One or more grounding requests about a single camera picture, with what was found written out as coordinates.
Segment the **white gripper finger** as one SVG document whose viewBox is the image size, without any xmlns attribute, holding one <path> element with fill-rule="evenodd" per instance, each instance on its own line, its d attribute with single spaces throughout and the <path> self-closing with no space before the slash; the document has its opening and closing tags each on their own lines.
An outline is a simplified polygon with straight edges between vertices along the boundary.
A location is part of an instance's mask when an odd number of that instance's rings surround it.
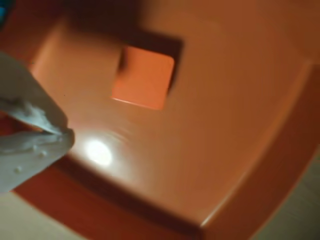
<svg viewBox="0 0 320 240">
<path fill-rule="evenodd" d="M 0 110 L 52 134 L 68 129 L 61 108 L 21 62 L 4 52 L 0 53 Z"/>
<path fill-rule="evenodd" d="M 72 129 L 61 134 L 22 131 L 0 137 L 0 192 L 10 192 L 62 158 L 72 148 Z"/>
</svg>

